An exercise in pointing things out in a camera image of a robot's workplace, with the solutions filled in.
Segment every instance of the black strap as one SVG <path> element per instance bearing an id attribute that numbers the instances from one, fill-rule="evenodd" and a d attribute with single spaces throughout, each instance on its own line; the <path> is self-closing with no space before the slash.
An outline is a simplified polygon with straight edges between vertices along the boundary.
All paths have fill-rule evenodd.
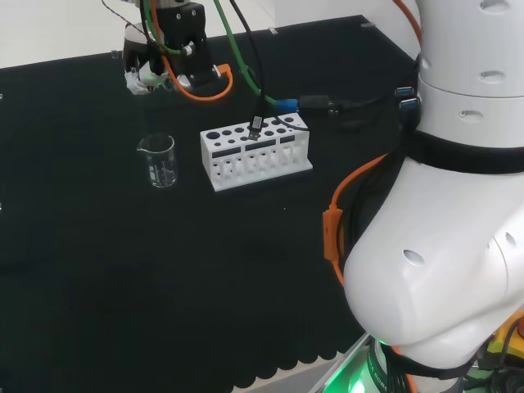
<path id="1" fill-rule="evenodd" d="M 524 172 L 524 147 L 475 147 L 413 130 L 404 134 L 403 150 L 413 160 L 435 168 L 467 174 Z"/>
<path id="2" fill-rule="evenodd" d="M 400 372 L 409 375 L 418 375 L 419 377 L 438 378 L 440 380 L 463 377 L 468 373 L 477 360 L 477 355 L 475 355 L 471 360 L 469 360 L 469 362 L 460 367 L 440 369 L 424 366 L 423 364 L 417 363 L 410 358 L 398 355 L 390 346 L 386 346 L 384 344 L 382 344 L 382 351 L 384 352 L 384 355 L 393 362 L 395 367 Z"/>

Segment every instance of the black table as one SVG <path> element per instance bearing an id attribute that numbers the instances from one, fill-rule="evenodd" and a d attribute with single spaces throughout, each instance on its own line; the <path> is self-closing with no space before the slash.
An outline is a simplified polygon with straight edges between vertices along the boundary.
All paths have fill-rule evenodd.
<path id="1" fill-rule="evenodd" d="M 256 33 L 268 91 L 391 91 L 413 62 L 365 22 Z M 321 217 L 351 170 L 395 144 L 393 105 L 365 133 L 309 122 L 313 171 L 215 193 L 199 132 L 248 121 L 255 101 L 227 40 L 210 42 L 236 78 L 212 105 L 133 97 L 110 54 L 0 70 L 4 393 L 226 392 L 362 334 L 323 259 Z M 135 151 L 155 131 L 177 143 L 167 192 Z"/>

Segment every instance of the glass beaker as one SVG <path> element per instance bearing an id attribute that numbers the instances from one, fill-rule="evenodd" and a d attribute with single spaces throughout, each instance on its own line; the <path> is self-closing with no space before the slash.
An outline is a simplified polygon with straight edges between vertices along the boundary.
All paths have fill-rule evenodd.
<path id="1" fill-rule="evenodd" d="M 174 139 L 166 133 L 147 135 L 137 146 L 147 160 L 149 181 L 153 187 L 166 188 L 176 183 L 178 168 L 174 156 Z"/>

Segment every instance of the green cable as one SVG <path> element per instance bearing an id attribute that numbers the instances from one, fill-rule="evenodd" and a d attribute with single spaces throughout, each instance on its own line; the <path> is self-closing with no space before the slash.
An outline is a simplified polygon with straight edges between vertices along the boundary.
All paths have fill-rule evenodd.
<path id="1" fill-rule="evenodd" d="M 182 51 L 177 51 L 176 49 L 171 49 L 170 47 L 166 47 L 161 42 L 160 37 L 156 33 L 155 24 L 153 23 L 153 19 L 151 18 L 150 0 L 144 0 L 144 13 L 146 14 L 147 26 L 149 27 L 149 30 L 151 31 L 151 34 L 153 35 L 153 38 L 155 39 L 156 43 L 161 45 L 167 52 L 169 52 L 172 55 L 176 55 L 176 56 L 182 55 Z"/>
<path id="2" fill-rule="evenodd" d="M 228 18 L 226 18 L 226 15 L 224 14 L 224 10 L 222 9 L 222 6 L 220 5 L 220 0 L 214 0 L 214 1 L 215 1 L 216 9 L 220 15 L 220 19 L 222 20 L 222 23 L 224 24 L 224 28 L 226 29 L 226 34 L 228 35 L 229 43 L 231 44 L 231 48 L 233 49 L 233 54 L 237 58 L 237 63 L 240 66 L 242 75 L 244 75 L 244 78 L 246 79 L 246 82 L 249 85 L 249 87 L 255 92 L 257 96 L 259 96 L 260 89 L 256 86 L 255 82 L 253 82 L 253 79 L 251 78 L 249 71 L 247 69 L 247 65 L 244 62 L 244 59 L 242 59 L 242 54 L 240 53 L 240 49 L 238 48 L 237 41 L 235 39 L 235 36 L 233 35 L 233 32 L 231 31 L 231 27 L 229 26 Z M 277 100 L 275 100 L 274 98 L 265 96 L 265 101 L 273 106 L 277 105 Z"/>

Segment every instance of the robotic end effector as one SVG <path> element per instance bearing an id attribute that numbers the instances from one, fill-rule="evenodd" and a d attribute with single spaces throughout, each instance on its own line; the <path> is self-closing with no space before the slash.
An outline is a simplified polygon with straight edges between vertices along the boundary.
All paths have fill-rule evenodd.
<path id="1" fill-rule="evenodd" d="M 141 0 L 129 2 L 141 6 Z M 143 7 L 140 8 L 145 18 Z M 135 95 L 143 95 L 164 85 L 169 73 L 163 56 L 183 88 L 197 88 L 217 81 L 221 74 L 213 65 L 207 47 L 204 6 L 187 0 L 159 0 L 156 14 L 164 35 L 163 45 L 148 39 L 150 32 L 144 34 L 145 23 L 126 26 L 123 57 L 128 89 Z M 168 53 L 166 48 L 180 54 Z"/>

